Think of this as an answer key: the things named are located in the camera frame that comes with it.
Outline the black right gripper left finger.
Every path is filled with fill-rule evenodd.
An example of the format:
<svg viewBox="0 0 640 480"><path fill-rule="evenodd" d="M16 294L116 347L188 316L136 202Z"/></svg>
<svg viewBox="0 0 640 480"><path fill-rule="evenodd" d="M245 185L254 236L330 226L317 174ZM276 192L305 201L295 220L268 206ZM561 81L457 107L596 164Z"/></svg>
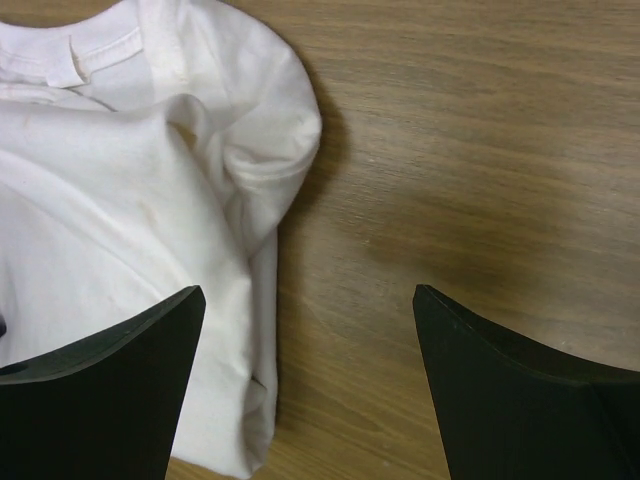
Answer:
<svg viewBox="0 0 640 480"><path fill-rule="evenodd" d="M2 368L2 478L164 478L204 313L191 286Z"/></svg>

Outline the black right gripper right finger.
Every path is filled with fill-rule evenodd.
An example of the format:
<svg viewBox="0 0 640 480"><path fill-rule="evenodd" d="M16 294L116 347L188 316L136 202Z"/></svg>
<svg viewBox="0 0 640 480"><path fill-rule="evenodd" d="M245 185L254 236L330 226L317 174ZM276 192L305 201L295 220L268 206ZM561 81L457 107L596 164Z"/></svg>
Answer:
<svg viewBox="0 0 640 480"><path fill-rule="evenodd" d="M638 372L546 346L428 285L413 311L452 478L638 478Z"/></svg>

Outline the white t shirt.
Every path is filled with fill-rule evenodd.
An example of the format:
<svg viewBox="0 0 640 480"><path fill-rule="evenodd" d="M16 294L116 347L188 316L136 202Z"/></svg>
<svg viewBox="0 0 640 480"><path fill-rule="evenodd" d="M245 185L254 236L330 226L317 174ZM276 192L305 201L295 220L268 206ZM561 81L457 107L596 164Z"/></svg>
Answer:
<svg viewBox="0 0 640 480"><path fill-rule="evenodd" d="M251 477L277 402L277 228L321 115L294 50L220 1L122 1L1 28L1 362L197 285L172 453Z"/></svg>

